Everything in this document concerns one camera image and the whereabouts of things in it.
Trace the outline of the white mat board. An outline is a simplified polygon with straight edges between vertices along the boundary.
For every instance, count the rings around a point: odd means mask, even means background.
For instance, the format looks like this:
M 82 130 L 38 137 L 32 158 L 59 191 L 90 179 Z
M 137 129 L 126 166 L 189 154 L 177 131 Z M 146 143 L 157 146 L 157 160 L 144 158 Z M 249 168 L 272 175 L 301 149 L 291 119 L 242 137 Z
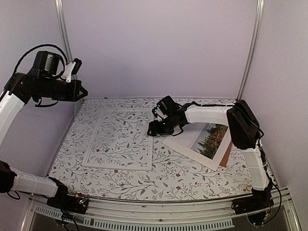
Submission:
M 191 149 L 206 123 L 188 124 L 184 127 L 184 132 L 177 136 L 167 136 L 163 144 L 172 150 L 212 169 L 217 170 L 230 142 L 231 135 L 228 127 L 225 136 L 213 159 L 209 159 Z

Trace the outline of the white picture frame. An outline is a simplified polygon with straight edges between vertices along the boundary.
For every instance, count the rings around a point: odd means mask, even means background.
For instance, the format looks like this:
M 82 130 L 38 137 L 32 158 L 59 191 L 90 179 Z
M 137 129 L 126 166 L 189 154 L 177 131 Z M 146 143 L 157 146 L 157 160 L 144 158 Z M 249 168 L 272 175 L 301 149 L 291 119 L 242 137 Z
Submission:
M 82 166 L 147 171 L 152 168 L 153 138 L 148 136 L 150 109 L 102 109 Z

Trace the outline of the landscape photo print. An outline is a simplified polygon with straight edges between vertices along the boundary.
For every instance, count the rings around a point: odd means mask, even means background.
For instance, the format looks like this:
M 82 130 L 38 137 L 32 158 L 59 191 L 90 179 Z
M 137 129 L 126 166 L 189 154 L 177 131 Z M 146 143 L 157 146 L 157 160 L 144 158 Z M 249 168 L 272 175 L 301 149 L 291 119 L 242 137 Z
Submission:
M 225 125 L 207 123 L 191 149 L 209 159 L 213 159 L 227 129 L 228 127 Z

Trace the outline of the brown frame backing board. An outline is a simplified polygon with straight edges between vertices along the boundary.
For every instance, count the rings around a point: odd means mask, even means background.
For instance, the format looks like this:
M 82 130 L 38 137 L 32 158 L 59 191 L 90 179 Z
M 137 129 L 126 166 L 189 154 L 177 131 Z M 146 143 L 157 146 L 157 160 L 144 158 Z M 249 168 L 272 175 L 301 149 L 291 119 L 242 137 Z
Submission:
M 228 163 L 228 159 L 229 159 L 229 156 L 230 156 L 230 153 L 231 153 L 231 149 L 232 149 L 232 142 L 230 142 L 221 162 L 220 162 L 220 166 L 222 167 L 226 167 L 227 166 L 227 163 Z

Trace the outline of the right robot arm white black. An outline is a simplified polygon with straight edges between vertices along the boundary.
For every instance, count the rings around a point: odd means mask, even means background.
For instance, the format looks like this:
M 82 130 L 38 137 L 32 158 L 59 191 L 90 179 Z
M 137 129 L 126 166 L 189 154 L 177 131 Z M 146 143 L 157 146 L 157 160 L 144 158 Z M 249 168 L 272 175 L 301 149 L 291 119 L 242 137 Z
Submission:
M 231 105 L 198 104 L 195 101 L 180 105 L 170 96 L 161 99 L 152 110 L 155 117 L 149 123 L 147 134 L 174 136 L 174 129 L 195 123 L 212 123 L 227 126 L 227 133 L 235 147 L 242 150 L 252 178 L 249 206 L 259 210 L 270 199 L 273 183 L 267 173 L 267 161 L 261 145 L 264 133 L 259 122 L 244 100 Z

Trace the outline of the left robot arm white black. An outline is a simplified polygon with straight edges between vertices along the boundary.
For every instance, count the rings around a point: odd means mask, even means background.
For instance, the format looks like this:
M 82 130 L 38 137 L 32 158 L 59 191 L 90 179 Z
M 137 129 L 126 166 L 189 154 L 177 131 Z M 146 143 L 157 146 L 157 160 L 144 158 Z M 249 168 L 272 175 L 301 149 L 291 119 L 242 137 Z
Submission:
M 81 81 L 72 79 L 81 65 L 78 58 L 69 63 L 63 54 L 38 51 L 28 73 L 14 72 L 0 96 L 0 139 L 4 140 L 15 117 L 30 100 L 36 102 L 36 107 L 44 108 L 43 98 L 58 103 L 77 102 L 86 97 L 88 91 Z M 43 195 L 52 198 L 61 209 L 69 208 L 72 203 L 67 187 L 60 181 L 19 171 L 3 161 L 0 191 Z

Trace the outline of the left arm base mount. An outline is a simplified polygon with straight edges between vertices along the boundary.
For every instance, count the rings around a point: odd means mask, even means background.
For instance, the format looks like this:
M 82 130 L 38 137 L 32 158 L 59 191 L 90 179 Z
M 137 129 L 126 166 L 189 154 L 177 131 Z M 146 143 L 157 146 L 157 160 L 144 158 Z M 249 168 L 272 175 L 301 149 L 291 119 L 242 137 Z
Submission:
M 54 197 L 49 197 L 47 205 L 68 212 L 86 214 L 89 198 L 82 193 L 68 195 L 66 191 L 57 192 Z

